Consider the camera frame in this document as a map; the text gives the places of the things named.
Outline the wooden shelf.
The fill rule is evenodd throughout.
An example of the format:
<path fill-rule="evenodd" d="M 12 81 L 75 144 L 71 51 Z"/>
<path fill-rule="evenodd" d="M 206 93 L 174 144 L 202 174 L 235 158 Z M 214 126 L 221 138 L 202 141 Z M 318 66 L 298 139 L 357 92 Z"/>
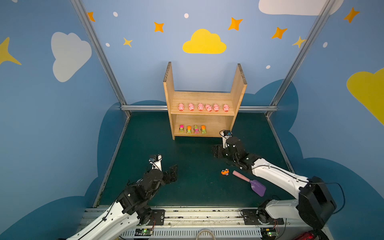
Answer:
<path fill-rule="evenodd" d="M 168 62 L 165 77 L 163 80 L 166 103 L 168 108 L 169 121 L 171 126 L 172 138 L 176 137 L 209 137 L 219 138 L 221 130 L 232 130 L 243 101 L 247 81 L 240 64 L 237 64 L 232 88 L 229 93 L 220 92 L 186 92 L 176 91 L 173 79 L 172 63 Z M 184 110 L 179 111 L 179 104 L 184 104 Z M 194 111 L 189 110 L 189 104 L 195 106 Z M 198 110 L 198 104 L 204 105 L 204 110 Z M 220 110 L 211 112 L 206 110 L 206 105 L 218 104 Z M 224 104 L 230 107 L 228 112 L 223 110 Z M 179 132 L 180 125 L 184 125 L 184 132 Z M 194 133 L 194 125 L 198 125 L 199 133 Z M 206 126 L 206 134 L 201 133 L 201 126 Z M 187 126 L 192 127 L 192 133 L 187 134 Z"/>

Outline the small orange toy car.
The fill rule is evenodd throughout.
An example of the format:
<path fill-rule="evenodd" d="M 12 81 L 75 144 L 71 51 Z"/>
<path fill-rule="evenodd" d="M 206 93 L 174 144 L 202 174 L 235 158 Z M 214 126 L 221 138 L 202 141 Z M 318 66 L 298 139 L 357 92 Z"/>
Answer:
<path fill-rule="evenodd" d="M 224 170 L 222 170 L 221 171 L 221 174 L 223 175 L 223 176 L 228 176 L 229 175 L 229 169 L 224 169 Z"/>

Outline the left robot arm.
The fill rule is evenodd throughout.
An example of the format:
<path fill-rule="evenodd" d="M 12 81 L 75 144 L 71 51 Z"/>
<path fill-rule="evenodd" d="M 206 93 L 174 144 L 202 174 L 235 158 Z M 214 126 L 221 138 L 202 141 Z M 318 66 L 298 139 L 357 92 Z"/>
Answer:
<path fill-rule="evenodd" d="M 129 184 L 112 205 L 70 240 L 114 240 L 127 229 L 148 223 L 152 209 L 148 205 L 160 186 L 177 181 L 178 166 L 168 171 L 151 169 L 142 179 Z"/>

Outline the pink pig toy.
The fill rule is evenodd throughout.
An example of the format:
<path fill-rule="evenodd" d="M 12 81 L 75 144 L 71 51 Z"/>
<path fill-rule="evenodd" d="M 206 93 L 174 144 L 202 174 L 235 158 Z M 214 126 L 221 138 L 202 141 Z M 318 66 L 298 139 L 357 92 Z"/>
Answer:
<path fill-rule="evenodd" d="M 212 108 L 211 105 L 207 104 L 207 105 L 206 105 L 206 110 L 207 110 L 208 112 L 211 112 L 211 111 L 213 110 L 213 108 Z"/>
<path fill-rule="evenodd" d="M 195 110 L 195 106 L 194 106 L 194 104 L 192 104 L 192 103 L 189 104 L 189 110 L 190 110 L 191 112 Z"/>
<path fill-rule="evenodd" d="M 204 105 L 203 104 L 198 104 L 198 110 L 200 111 L 200 112 L 202 112 L 203 110 L 204 110 Z"/>
<path fill-rule="evenodd" d="M 178 106 L 178 109 L 180 112 L 182 112 L 184 110 L 184 104 L 180 103 L 179 106 Z"/>
<path fill-rule="evenodd" d="M 227 104 L 224 104 L 224 106 L 223 106 L 223 110 L 224 110 L 225 112 L 228 112 L 228 111 L 230 110 L 230 107 L 229 107 Z"/>
<path fill-rule="evenodd" d="M 214 104 L 213 109 L 215 112 L 218 112 L 220 110 L 220 106 L 218 104 Z"/>

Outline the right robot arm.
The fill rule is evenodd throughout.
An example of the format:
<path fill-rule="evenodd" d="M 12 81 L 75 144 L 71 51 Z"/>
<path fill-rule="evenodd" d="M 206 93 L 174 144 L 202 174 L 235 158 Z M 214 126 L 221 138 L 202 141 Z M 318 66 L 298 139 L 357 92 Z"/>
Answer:
<path fill-rule="evenodd" d="M 248 153 L 236 137 L 223 136 L 222 139 L 221 145 L 213 146 L 214 157 L 227 159 L 239 169 L 267 180 L 293 196 L 292 200 L 264 201 L 256 213 L 259 223 L 266 225 L 277 219 L 296 219 L 321 230 L 336 213 L 337 204 L 322 179 L 296 175 Z"/>

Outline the purple pink toy shovel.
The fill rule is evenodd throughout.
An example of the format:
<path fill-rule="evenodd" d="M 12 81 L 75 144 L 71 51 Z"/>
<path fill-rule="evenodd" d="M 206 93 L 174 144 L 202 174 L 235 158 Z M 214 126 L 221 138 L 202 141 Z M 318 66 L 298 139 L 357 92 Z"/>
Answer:
<path fill-rule="evenodd" d="M 249 178 L 245 177 L 244 175 L 240 174 L 237 171 L 233 171 L 233 175 L 248 182 L 251 185 L 251 189 L 260 197 L 263 197 L 265 195 L 267 188 L 263 184 L 261 184 L 259 181 L 250 180 Z"/>

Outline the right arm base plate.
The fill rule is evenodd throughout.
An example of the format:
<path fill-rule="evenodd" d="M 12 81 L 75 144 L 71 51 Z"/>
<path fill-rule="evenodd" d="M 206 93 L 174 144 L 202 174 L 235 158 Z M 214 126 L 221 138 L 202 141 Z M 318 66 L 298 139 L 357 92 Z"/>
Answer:
<path fill-rule="evenodd" d="M 273 219 L 265 210 L 259 209 L 242 209 L 241 216 L 245 225 L 284 225 L 282 218 Z"/>

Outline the red black tool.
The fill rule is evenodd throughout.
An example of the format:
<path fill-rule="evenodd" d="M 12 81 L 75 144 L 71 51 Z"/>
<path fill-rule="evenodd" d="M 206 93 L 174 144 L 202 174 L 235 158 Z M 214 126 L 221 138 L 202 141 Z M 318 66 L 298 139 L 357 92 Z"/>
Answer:
<path fill-rule="evenodd" d="M 321 230 L 312 230 L 302 233 L 293 240 L 329 240 L 329 237 Z"/>

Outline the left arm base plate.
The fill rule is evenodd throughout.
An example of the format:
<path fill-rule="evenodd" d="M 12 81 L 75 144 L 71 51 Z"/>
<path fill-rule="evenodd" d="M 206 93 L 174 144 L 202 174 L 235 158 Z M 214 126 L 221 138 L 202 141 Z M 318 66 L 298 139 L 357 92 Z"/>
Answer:
<path fill-rule="evenodd" d="M 152 210 L 151 215 L 145 219 L 142 226 L 163 226 L 165 221 L 165 210 L 164 209 L 154 209 Z"/>

